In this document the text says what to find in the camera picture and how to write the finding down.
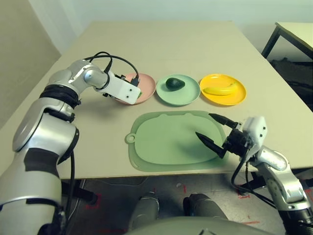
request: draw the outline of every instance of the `floor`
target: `floor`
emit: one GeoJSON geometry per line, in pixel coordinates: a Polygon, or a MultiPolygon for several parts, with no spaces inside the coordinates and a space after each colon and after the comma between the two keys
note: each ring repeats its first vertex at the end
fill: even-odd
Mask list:
{"type": "MultiPolygon", "coordinates": [[[[291,65],[289,61],[273,61],[272,65],[313,110],[312,66],[291,65]]],[[[93,206],[80,201],[69,225],[70,235],[120,235],[128,228],[134,207],[144,193],[154,191],[160,199],[159,218],[183,216],[182,201],[193,192],[211,197],[224,211],[229,220],[244,223],[275,235],[284,235],[285,230],[278,212],[254,195],[239,195],[230,186],[231,175],[177,175],[149,178],[118,178],[86,180],[84,188],[98,194],[93,206]]],[[[238,184],[245,183],[243,174],[238,184]]],[[[266,188],[258,190],[270,197],[266,188]]],[[[312,201],[312,192],[306,190],[312,201]]]]}

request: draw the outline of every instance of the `cutting board handle hole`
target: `cutting board handle hole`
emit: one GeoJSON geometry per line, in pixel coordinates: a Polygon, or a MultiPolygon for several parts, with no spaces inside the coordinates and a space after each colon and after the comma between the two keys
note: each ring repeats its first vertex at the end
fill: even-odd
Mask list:
{"type": "Polygon", "coordinates": [[[134,143],[136,138],[136,134],[130,133],[126,136],[125,141],[126,143],[134,143]]]}

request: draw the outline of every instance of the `banana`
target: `banana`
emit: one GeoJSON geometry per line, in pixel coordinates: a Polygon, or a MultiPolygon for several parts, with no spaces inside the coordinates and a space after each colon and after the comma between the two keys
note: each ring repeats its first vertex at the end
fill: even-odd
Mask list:
{"type": "Polygon", "coordinates": [[[229,95],[236,92],[238,89],[237,82],[230,84],[228,87],[207,87],[203,91],[207,94],[214,95],[229,95]]]}

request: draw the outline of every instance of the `avocado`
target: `avocado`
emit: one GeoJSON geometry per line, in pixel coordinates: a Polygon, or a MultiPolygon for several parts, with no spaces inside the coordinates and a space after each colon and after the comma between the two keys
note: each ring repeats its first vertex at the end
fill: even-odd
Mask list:
{"type": "Polygon", "coordinates": [[[167,89],[173,92],[183,88],[185,86],[185,82],[177,78],[170,77],[166,80],[165,85],[167,89]]]}

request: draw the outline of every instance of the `beige table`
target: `beige table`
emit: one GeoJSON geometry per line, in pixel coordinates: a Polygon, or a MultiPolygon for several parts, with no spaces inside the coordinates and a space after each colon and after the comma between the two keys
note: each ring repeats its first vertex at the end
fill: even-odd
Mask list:
{"type": "MultiPolygon", "coordinates": [[[[197,81],[211,73],[229,74],[245,85],[247,98],[231,107],[213,105],[202,97],[187,106],[169,107],[155,94],[142,104],[128,106],[87,89],[82,94],[82,105],[75,109],[75,124],[80,130],[75,148],[76,178],[233,172],[239,163],[239,157],[234,155],[225,166],[215,169],[142,172],[132,167],[124,137],[133,122],[144,113],[172,110],[204,110],[235,121],[264,115],[269,129],[265,145],[284,153],[293,168],[313,166],[312,112],[234,23],[96,22],[52,66],[0,130],[0,174],[12,161],[11,143],[17,126],[49,77],[73,61],[101,50],[128,59],[139,72],[155,80],[173,73],[186,74],[197,81]]],[[[107,61],[95,63],[104,68],[107,61]]],[[[114,61],[112,70],[117,74],[132,72],[119,61],[114,61]]],[[[69,178],[69,161],[58,170],[62,178],[69,178]]]]}
{"type": "Polygon", "coordinates": [[[279,36],[284,37],[313,59],[313,23],[277,22],[276,28],[262,51],[267,58],[279,36]]]}

